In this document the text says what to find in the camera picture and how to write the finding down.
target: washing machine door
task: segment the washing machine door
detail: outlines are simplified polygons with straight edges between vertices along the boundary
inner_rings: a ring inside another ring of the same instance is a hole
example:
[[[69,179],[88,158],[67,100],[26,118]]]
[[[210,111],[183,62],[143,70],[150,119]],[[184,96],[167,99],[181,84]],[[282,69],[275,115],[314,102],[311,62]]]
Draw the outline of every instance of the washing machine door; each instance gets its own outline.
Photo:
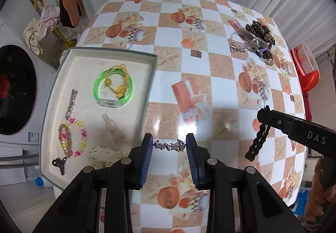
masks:
[[[29,55],[16,45],[0,48],[0,134],[12,135],[28,122],[36,99],[36,73]]]

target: green bangle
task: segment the green bangle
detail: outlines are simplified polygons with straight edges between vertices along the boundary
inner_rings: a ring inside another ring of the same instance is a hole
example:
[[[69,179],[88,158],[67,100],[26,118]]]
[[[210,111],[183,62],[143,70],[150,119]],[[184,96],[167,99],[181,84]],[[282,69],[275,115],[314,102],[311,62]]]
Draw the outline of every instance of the green bangle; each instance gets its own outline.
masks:
[[[99,87],[100,87],[101,81],[105,78],[107,71],[109,71],[109,69],[101,73],[96,79],[94,86],[93,86],[93,96],[96,102],[101,106],[108,106],[108,107],[115,107],[115,108],[121,107],[129,101],[133,93],[133,82],[132,82],[131,76],[129,76],[129,79],[128,79],[127,91],[122,98],[118,100],[102,99],[99,97]],[[124,72],[120,68],[114,69],[110,73],[110,75],[112,74],[119,74],[119,75],[124,76]]]

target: human hand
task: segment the human hand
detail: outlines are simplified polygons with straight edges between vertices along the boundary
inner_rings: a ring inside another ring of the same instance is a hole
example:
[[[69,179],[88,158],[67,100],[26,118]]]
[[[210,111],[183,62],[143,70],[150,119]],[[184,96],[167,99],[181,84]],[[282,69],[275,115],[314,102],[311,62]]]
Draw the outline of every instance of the human hand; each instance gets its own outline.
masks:
[[[321,185],[322,157],[317,161],[315,174],[313,176],[311,190],[308,193],[308,201],[304,210],[304,217],[310,222],[315,222],[316,216],[323,215],[322,204],[327,200],[331,203],[336,202],[336,185],[324,191]]]

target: checkered tablecloth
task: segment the checkered tablecloth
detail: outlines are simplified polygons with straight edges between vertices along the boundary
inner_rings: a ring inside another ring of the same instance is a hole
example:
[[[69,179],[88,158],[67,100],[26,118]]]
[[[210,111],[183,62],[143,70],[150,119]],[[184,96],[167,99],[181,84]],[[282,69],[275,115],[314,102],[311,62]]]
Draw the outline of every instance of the checkered tablecloth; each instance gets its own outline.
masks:
[[[245,27],[258,18],[276,41],[273,66],[254,53],[230,51],[230,43],[243,41],[228,20]],[[271,128],[256,160],[244,158],[259,128],[260,107],[305,117],[288,47],[270,17],[226,0],[105,0],[77,46],[156,54],[144,132],[161,142],[194,133],[212,157],[240,169],[255,166],[287,205],[294,203],[303,145]],[[147,182],[132,193],[134,232],[205,232],[207,209],[195,198],[207,199],[208,193],[194,189],[186,160],[186,153],[153,150]],[[238,211],[235,216],[239,230]]]

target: metal screw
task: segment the metal screw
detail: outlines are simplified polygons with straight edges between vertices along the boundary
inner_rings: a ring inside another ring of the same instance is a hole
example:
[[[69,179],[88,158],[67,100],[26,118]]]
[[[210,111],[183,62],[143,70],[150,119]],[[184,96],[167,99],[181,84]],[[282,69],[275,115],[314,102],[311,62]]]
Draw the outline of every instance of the metal screw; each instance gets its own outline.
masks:
[[[86,166],[86,167],[83,168],[83,172],[84,173],[90,173],[90,172],[92,172],[92,169],[93,168],[91,166]]]
[[[254,174],[254,173],[255,173],[255,168],[249,166],[249,167],[246,168],[246,171],[247,171],[249,174]]]
[[[217,160],[215,158],[209,158],[207,160],[208,164],[210,165],[216,165],[217,164]]]
[[[126,157],[121,160],[121,163],[124,165],[127,165],[127,164],[130,164],[131,161],[132,160],[130,158]]]

